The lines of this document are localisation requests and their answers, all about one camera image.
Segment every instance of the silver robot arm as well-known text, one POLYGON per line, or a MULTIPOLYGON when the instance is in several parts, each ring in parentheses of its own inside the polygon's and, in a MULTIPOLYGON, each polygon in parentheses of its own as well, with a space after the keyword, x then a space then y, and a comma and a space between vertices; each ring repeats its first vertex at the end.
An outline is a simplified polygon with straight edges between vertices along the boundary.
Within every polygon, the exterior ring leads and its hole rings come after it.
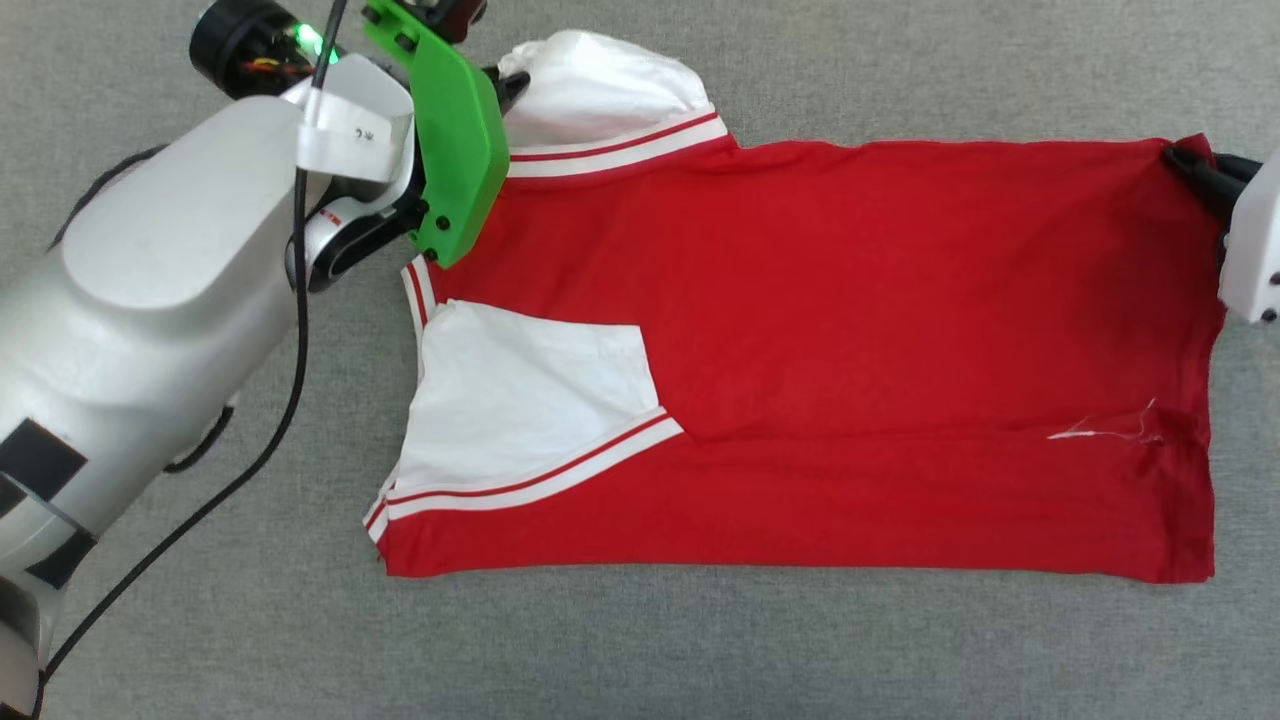
MULTIPOLYGON (((358 55, 333 67, 326 92, 412 117, 407 91, 358 55)), ((227 106, 104 191, 0 291, 0 717, 32 711, 79 561, 297 322, 301 97, 227 106)), ((349 240, 344 225, 389 214, 413 176, 412 138, 404 128, 393 182, 351 183, 356 196, 308 224, 308 275, 349 240)), ((308 208, 330 181, 311 176, 308 208)), ((335 274, 330 263, 323 279, 335 274)))

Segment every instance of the gray background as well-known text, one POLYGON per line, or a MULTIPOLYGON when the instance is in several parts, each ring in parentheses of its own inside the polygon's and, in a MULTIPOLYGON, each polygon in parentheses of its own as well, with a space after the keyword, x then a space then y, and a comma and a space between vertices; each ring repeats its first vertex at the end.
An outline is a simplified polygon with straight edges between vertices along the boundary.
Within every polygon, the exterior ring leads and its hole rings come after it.
MULTIPOLYGON (((0 0, 0 282, 99 172, 223 105, 186 59, 205 3, 0 0)), ((324 0, 292 8, 324 22, 324 0)), ((493 0, 467 50, 492 61, 566 27, 682 58, 744 143, 1280 146, 1272 0, 493 0)), ((355 22, 344 41, 369 47, 355 22)), ((717 568, 404 582, 360 516, 413 388, 410 252, 315 302, 311 382, 276 460, 101 621, 46 717, 1276 716, 1276 332, 1231 323, 1213 357, 1219 575, 1202 587, 717 568)), ((209 461, 157 482, 90 556, 63 632, 259 451, 292 363, 282 348, 209 461)))

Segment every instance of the black cable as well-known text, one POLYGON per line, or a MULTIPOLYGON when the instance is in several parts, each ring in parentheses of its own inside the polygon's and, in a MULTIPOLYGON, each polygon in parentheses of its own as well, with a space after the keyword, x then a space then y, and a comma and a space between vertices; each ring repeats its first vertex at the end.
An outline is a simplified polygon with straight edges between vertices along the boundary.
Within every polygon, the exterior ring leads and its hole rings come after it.
POLYGON ((230 405, 223 407, 221 414, 218 415, 218 421, 214 423, 214 427, 210 428, 207 433, 205 433, 205 439, 200 441, 200 445, 196 446, 196 450, 191 451, 191 455, 165 465, 165 474, 177 475, 178 473, 186 473, 187 470, 195 468, 196 464, 204 460, 205 455, 214 448, 214 445, 218 443, 218 438, 223 437, 223 433, 227 430, 227 425, 232 424, 232 416, 234 415, 234 407, 230 405))
MULTIPOLYGON (((325 27, 324 45, 321 46, 320 59, 316 63, 316 72, 311 76, 311 87, 320 88, 324 83, 324 78, 329 70, 329 56, 333 51, 334 40, 338 37, 338 28, 342 26, 342 15, 347 9, 347 0, 334 0, 333 6, 329 13, 329 23, 325 27)), ((160 544, 151 550, 129 573, 111 588, 111 592, 106 593, 93 610, 81 621, 79 625, 72 630, 70 635, 54 657, 45 666, 44 673, 40 676, 40 700, 44 698, 44 685, 52 679, 54 674, 61 666, 67 656, 76 648, 84 634, 93 626, 95 623, 115 603, 116 600, 129 587, 137 582, 137 579, 147 571, 151 565, 155 564, 174 543, 183 538, 192 528, 200 524, 210 512, 218 509, 227 498, 232 497, 241 488, 243 488, 253 477, 261 470, 275 450, 280 446, 284 439, 289 425, 293 423, 293 416, 297 414, 298 402, 302 400, 302 386, 306 380, 307 370, 307 348, 310 341, 310 323, 307 315, 307 281, 306 281, 306 219, 307 219, 307 193, 306 193, 307 173, 306 170, 298 168, 297 176, 293 186, 293 266, 294 266, 294 290, 297 296, 297 309, 298 309, 298 356, 297 356, 297 369, 293 375, 293 389, 289 393, 289 402, 284 407, 284 414, 280 418, 280 424, 276 427, 275 433, 271 439, 268 441, 266 447, 262 454, 259 455, 247 470, 244 470, 238 478, 232 480, 221 492, 214 496, 212 500, 206 502, 187 518, 175 530, 169 533, 169 537, 163 539, 160 544)), ((40 717, 40 706, 37 705, 33 719, 40 717)))
POLYGON ((63 237, 67 236, 67 228, 72 227, 72 220, 76 219, 76 215, 79 215, 81 210, 83 210, 84 206, 90 204, 90 201, 97 197, 99 192, 102 192, 102 188, 106 187, 106 183, 111 182, 120 173, 128 170, 133 165, 137 165, 138 163, 155 158, 165 147, 169 147, 168 142, 163 145, 156 145, 155 147, 148 147, 142 152, 134 152, 133 155, 129 155, 128 158, 116 163, 115 167, 111 168, 110 170, 102 173, 101 176, 97 176, 97 179, 93 181, 93 184, 88 186, 88 190, 84 191, 84 195, 81 195, 79 200, 76 201, 76 205, 72 208, 70 215, 67 215, 67 222, 63 223, 63 227, 58 229, 58 234, 54 236, 54 242, 49 243, 49 249, 52 250, 54 247, 61 245, 63 237))

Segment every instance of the red fabric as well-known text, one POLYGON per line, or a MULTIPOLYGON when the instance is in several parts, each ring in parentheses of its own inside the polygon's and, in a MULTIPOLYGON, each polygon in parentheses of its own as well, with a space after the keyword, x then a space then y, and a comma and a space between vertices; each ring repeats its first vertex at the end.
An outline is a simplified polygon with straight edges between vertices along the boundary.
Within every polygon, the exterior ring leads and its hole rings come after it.
POLYGON ((1207 579, 1220 228, 1167 145, 709 143, 508 181, 438 300, 640 325, 686 434, 531 505, 398 519, 388 571, 1207 579))

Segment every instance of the red t-shirt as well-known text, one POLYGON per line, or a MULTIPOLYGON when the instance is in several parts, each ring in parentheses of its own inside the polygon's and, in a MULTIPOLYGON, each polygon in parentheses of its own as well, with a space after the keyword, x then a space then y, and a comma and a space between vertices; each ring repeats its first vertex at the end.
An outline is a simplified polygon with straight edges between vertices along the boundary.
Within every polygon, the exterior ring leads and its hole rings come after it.
POLYGON ((407 269, 388 571, 1207 579, 1220 228, 1167 145, 741 149, 707 109, 517 154, 475 250, 407 269))

